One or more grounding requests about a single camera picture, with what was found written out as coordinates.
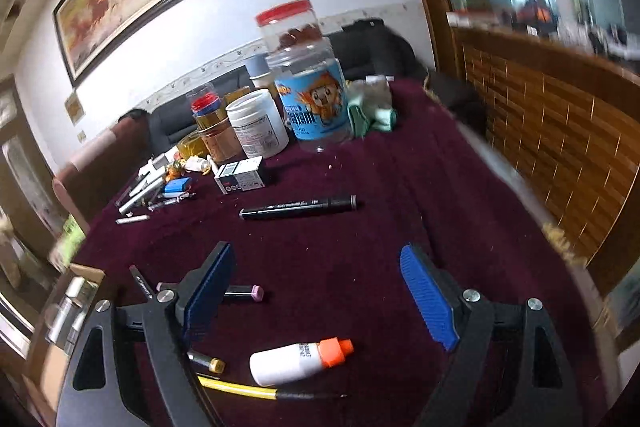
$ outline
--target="screw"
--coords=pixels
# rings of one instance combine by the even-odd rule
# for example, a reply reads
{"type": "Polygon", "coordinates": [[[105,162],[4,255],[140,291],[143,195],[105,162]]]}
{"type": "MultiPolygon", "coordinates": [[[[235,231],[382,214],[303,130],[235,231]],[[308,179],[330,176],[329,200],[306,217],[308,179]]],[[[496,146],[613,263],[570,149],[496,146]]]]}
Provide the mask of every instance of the screw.
{"type": "Polygon", "coordinates": [[[95,310],[97,312],[105,312],[109,308],[111,308],[111,303],[107,299],[102,299],[95,305],[95,310]]]}
{"type": "Polygon", "coordinates": [[[467,302],[478,302],[480,300],[480,292],[478,290],[464,290],[462,296],[467,302]]]}
{"type": "Polygon", "coordinates": [[[540,299],[529,299],[527,301],[527,306],[531,308],[533,311],[537,312],[542,309],[542,301],[540,299]]]}
{"type": "Polygon", "coordinates": [[[162,290],[159,294],[158,294],[158,302],[169,302],[172,301],[175,297],[175,293],[173,290],[162,290]]]}

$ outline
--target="brown sofa armrest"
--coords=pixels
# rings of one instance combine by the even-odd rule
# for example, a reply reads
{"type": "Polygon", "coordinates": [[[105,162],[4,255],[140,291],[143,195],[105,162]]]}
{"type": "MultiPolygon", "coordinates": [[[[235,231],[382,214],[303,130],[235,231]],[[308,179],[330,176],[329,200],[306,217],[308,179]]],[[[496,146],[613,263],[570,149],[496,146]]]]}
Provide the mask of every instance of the brown sofa armrest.
{"type": "Polygon", "coordinates": [[[146,119],[123,118],[69,159],[53,179],[53,190],[88,232],[92,219],[149,157],[146,119]]]}

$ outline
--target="maroon tablecloth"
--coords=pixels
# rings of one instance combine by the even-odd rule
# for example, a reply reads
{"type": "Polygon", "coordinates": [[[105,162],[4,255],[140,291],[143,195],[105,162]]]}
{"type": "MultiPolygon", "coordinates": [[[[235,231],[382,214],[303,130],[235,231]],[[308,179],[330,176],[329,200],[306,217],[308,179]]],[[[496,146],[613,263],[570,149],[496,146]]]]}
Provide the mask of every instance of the maroon tablecloth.
{"type": "MultiPolygon", "coordinates": [[[[272,402],[210,391],[223,420],[237,427],[411,426],[447,361],[398,268],[402,246],[419,243],[462,287],[499,302],[544,302],[575,371],[585,425],[595,425],[606,411],[604,386],[588,317],[563,261],[419,82],[397,80],[392,91],[399,113],[393,133],[372,132],[319,155],[292,143],[267,160],[269,187],[222,195],[205,176],[195,184],[196,200],[161,209],[149,221],[118,226],[110,205],[76,262],[121,284],[120,304],[138,303],[144,299],[130,264],[154,285],[177,282],[218,241],[230,241],[238,260],[232,282],[260,284],[269,295],[261,304],[223,305],[194,346],[227,362],[225,379],[252,384],[249,356],[286,344],[337,336],[353,339],[355,353],[298,384],[349,399],[272,402]],[[280,221],[238,217],[243,207],[340,194],[356,194],[363,207],[280,221]]],[[[495,373],[496,363],[489,366],[495,373]]],[[[147,394],[155,396],[148,362],[140,367],[147,394]]],[[[487,418],[491,391],[493,384],[481,387],[470,425],[487,418]]],[[[164,425],[158,400],[154,423],[164,425]]]]}

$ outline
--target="orange cap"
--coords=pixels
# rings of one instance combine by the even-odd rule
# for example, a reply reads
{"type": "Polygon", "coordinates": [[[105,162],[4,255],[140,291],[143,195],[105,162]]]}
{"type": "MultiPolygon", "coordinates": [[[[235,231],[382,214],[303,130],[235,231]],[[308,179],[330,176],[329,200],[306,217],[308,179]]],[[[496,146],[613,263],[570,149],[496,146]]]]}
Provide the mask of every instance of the orange cap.
{"type": "Polygon", "coordinates": [[[333,367],[344,363],[345,357],[353,353],[353,343],[349,339],[339,341],[337,337],[325,339],[318,343],[318,353],[324,367],[333,367]]]}

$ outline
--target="blue gripper pad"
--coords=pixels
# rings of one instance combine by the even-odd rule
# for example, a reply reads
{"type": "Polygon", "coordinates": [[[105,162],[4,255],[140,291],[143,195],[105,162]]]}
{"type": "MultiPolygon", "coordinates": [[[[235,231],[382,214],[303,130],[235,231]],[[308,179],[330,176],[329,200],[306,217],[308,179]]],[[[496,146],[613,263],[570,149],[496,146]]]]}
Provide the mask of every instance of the blue gripper pad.
{"type": "Polygon", "coordinates": [[[202,266],[191,270],[180,282],[175,312],[187,346],[209,330],[235,267],[231,244],[221,241],[202,266]]]}
{"type": "Polygon", "coordinates": [[[400,271],[431,337],[451,351],[460,340],[454,314],[454,309],[460,307],[457,295],[415,245],[406,245],[400,251],[400,271]]]}

